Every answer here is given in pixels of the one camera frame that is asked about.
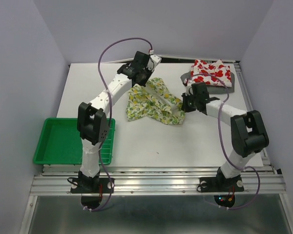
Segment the lemon print skirt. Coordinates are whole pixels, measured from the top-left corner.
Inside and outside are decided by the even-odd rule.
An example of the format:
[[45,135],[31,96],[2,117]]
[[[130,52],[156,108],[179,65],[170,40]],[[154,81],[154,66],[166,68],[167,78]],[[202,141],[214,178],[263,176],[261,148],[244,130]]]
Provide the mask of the lemon print skirt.
[[181,125],[185,120],[182,101],[169,91],[161,78],[149,79],[145,86],[136,84],[128,91],[127,120],[143,117],[165,125]]

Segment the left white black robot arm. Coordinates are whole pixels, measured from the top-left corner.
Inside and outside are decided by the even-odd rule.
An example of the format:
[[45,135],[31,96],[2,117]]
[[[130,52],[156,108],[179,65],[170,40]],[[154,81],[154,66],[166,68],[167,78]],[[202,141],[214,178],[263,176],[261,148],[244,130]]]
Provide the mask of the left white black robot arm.
[[78,107],[77,130],[82,139],[82,164],[77,178],[72,178],[71,192],[95,193],[100,182],[100,150],[109,133],[109,118],[113,105],[134,85],[145,86],[161,62],[154,54],[136,52],[132,62],[123,64],[113,80],[89,103]]

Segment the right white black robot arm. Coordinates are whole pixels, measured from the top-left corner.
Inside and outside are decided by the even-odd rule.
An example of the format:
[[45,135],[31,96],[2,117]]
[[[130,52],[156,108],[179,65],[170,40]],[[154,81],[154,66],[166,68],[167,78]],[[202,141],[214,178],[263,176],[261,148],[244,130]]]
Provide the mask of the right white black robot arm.
[[182,110],[186,113],[199,111],[206,116],[217,118],[217,123],[230,127],[233,150],[225,155],[226,162],[214,177],[200,178],[198,190],[202,193],[226,192],[230,188],[244,190],[241,172],[248,162],[269,144],[269,137],[261,117],[254,111],[244,111],[227,105],[224,100],[210,97],[207,85],[193,83],[182,94]]

